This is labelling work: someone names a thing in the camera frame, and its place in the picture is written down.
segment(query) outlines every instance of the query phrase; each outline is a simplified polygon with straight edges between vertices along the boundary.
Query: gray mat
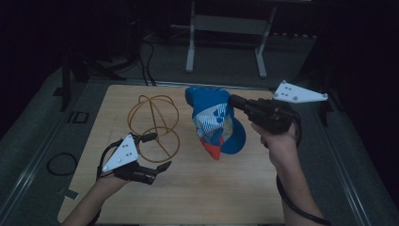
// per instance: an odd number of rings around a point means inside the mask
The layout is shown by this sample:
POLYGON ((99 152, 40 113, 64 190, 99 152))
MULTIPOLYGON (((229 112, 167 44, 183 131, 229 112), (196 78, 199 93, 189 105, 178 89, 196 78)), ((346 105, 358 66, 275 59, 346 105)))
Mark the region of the gray mat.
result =
MULTIPOLYGON (((195 70, 187 74, 184 71, 187 46, 154 45, 150 70, 156 81, 270 88, 276 87, 282 79, 290 80, 297 75, 311 45, 311 40, 278 37, 269 39, 265 52, 269 72, 266 79, 258 77, 253 50, 242 48, 199 46, 195 70)), ((143 46, 142 55, 145 59, 149 56, 149 48, 150 46, 143 46)), ((141 80, 141 70, 137 67, 120 72, 120 75, 141 80)), ((106 89, 110 84, 116 83, 97 76, 88 84, 73 84, 74 88, 82 88, 73 93, 75 101, 72 101, 67 112, 60 113, 60 99, 52 96, 54 89, 60 85, 59 81, 59 74, 46 81, 26 112, 1 140, 0 202, 3 202, 34 152, 40 149, 40 143, 61 119, 61 127, 46 150, 35 180, 17 205, 9 225, 58 224, 56 216, 63 198, 57 192, 68 187, 72 177, 52 175, 48 172, 46 163, 58 153, 72 153, 76 158, 80 157, 106 89), (68 122, 72 112, 88 113, 88 122, 68 122)), ((300 158, 316 201, 333 225, 357 225, 334 168, 326 138, 312 112, 312 105, 295 105, 295 109, 300 113, 304 127, 304 138, 299 148, 300 158)), ((398 225, 397 209, 379 181, 350 120, 341 112, 330 113, 328 120, 330 132, 359 192, 363 207, 370 216, 371 225, 398 225)), ((54 162, 54 170, 65 172, 73 168, 73 162, 68 156, 61 159, 63 161, 57 159, 54 162)))

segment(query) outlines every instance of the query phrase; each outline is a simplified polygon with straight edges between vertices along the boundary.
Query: wooden tabletop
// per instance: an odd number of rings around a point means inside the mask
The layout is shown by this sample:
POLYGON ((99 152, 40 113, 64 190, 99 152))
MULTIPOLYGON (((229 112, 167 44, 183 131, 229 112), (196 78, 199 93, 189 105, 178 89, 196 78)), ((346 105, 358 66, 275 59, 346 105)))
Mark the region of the wooden tabletop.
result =
MULTIPOLYGON (((96 168, 104 149, 131 132, 128 115, 140 95, 167 95, 179 111, 174 133, 158 134, 167 150, 180 147, 170 168, 159 174, 153 185, 132 182, 109 198, 98 222, 125 224, 265 224, 282 223, 281 199, 276 187, 276 171, 260 136, 250 127, 242 111, 235 109, 245 127, 247 142, 237 154, 222 154, 215 161, 200 144, 191 121, 192 107, 184 98, 183 87, 110 86, 82 153, 70 190, 77 200, 65 198, 58 214, 63 221, 95 182, 96 168)), ((227 89, 247 99, 272 98, 265 90, 227 89)), ((168 127, 177 119, 176 109, 166 102, 156 102, 168 127)), ((163 126, 158 113, 158 126, 163 126)), ((151 108, 143 105, 134 115, 132 127, 139 133, 153 127, 151 108)), ((164 154, 155 141, 140 144, 140 151, 151 158, 164 154)), ((155 169, 159 164, 143 158, 141 166, 155 169)))

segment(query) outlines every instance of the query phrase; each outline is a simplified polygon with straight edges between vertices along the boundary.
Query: metal stand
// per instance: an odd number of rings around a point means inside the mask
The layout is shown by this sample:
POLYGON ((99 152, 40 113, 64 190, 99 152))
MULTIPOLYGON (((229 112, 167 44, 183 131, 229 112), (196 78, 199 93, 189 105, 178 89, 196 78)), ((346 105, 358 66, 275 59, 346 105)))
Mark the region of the metal stand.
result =
POLYGON ((195 30, 208 30, 218 32, 231 32, 239 34, 262 35, 261 45, 255 48, 255 57, 258 63, 259 76, 266 78, 266 69, 264 67, 263 49, 266 44, 267 37, 270 33, 271 24, 276 15, 277 7, 273 7, 267 21, 251 20, 230 17, 217 17, 196 14, 196 1, 191 1, 191 23, 190 23, 190 44, 188 46, 187 61, 185 64, 185 71, 188 73, 193 72, 194 68, 194 54, 195 30))

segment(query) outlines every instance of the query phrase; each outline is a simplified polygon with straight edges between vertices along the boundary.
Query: forearm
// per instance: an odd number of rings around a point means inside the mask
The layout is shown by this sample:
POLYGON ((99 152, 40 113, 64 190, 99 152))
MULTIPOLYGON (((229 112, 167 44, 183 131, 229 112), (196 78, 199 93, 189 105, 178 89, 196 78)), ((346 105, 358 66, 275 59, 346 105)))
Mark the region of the forearm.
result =
MULTIPOLYGON (((319 218, 324 218, 322 212, 314 201, 313 196, 311 195, 308 182, 299 163, 291 165, 289 168, 277 169, 277 171, 282 187, 292 203, 308 214, 319 218)), ((300 216, 285 202, 283 202, 283 211, 285 224, 287 226, 320 225, 312 220, 300 216)))
POLYGON ((124 182, 109 183, 110 179, 99 179, 62 225, 87 225, 91 222, 101 210, 104 202, 125 184, 124 182))

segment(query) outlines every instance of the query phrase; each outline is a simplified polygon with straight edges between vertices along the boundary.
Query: white bracket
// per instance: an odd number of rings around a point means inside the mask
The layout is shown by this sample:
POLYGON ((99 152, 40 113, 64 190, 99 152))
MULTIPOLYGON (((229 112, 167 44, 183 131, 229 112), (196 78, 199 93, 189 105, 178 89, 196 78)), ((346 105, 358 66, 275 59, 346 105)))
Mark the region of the white bracket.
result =
POLYGON ((137 159, 138 152, 135 140, 131 134, 128 134, 103 167, 103 172, 116 169, 137 159))
POLYGON ((274 99, 289 103, 308 103, 308 102, 318 102, 326 101, 328 95, 311 91, 308 89, 303 89, 301 87, 289 84, 282 81, 277 88, 274 99))

